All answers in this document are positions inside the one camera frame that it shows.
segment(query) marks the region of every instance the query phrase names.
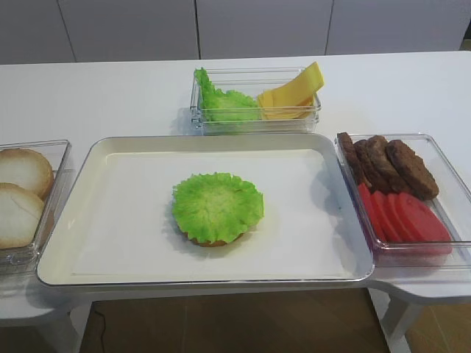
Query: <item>bun slice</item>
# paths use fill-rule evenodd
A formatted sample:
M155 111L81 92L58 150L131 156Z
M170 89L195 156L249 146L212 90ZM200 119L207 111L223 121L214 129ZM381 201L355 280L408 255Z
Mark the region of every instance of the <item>bun slice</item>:
M34 193L17 185L0 183L0 249L31 243L44 203Z
M41 153L31 149L0 151L0 182L16 184L44 200L53 181L51 164Z

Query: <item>clear plastic container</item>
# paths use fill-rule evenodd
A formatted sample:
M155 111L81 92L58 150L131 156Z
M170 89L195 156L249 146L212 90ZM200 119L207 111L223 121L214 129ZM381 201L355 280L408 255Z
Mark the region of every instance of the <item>clear plastic container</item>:
M207 70L208 76L216 88L237 90L254 99L272 88L280 87L291 81L304 68L253 68L231 70ZM249 133L300 133L313 132L319 121L321 104L316 94L313 95L314 105L308 107L278 108L239 108L239 109L203 109L202 97L196 77L193 80L191 94L191 121L194 128L203 135L232 135ZM263 120L264 113L299 113L303 118L290 120ZM209 121L208 113L224 117L224 121ZM254 113L258 120L234 121L231 116L240 113Z
M375 234L342 147L336 140L341 169L350 195L357 208L364 233L370 241L378 267L471 267L471 193L453 166L437 146L435 140L424 134L385 135L387 140L399 139L407 143L425 163L439 186L439 195L425 204L438 216L450 233L451 242L384 243ZM350 135L353 142L372 135Z
M70 186L72 177L72 170L68 166L71 144L67 140L0 145L0 150L4 149L32 149L40 152L51 163L54 183L45 200L32 242L27 246L0 250L0 275L34 270L40 250L65 204L67 186Z

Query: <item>electrical cord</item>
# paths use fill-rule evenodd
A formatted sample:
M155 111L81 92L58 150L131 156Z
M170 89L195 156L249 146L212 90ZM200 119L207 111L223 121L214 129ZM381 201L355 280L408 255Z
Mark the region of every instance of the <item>electrical cord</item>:
M102 352L103 353L106 353L106 350L105 350L105 332L106 332L106 318L105 318L105 315L103 315L102 313L100 313L96 308L95 308L95 305L93 306L93 312L95 314L97 314L98 316L100 316L102 319L103 319L103 330L102 330L102 333L100 335L100 343L102 344Z

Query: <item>yellow cheese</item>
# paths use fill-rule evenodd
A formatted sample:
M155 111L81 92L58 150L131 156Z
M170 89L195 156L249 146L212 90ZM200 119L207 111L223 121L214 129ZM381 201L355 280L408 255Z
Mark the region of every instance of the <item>yellow cheese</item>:
M263 118L268 120L303 118L304 110L280 109L281 107L309 107L314 104L313 95L324 85L324 78L317 63L310 64L296 78L283 86L267 90L258 96Z

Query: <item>white cabinet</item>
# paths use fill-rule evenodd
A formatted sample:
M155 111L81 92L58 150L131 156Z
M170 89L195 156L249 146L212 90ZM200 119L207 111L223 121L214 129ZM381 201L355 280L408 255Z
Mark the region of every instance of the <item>white cabinet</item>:
M196 0L202 59L323 55L332 0Z
M0 64L73 61L56 0L0 1Z
M198 58L193 0L59 0L77 61Z
M327 54L458 50L471 0L334 0Z

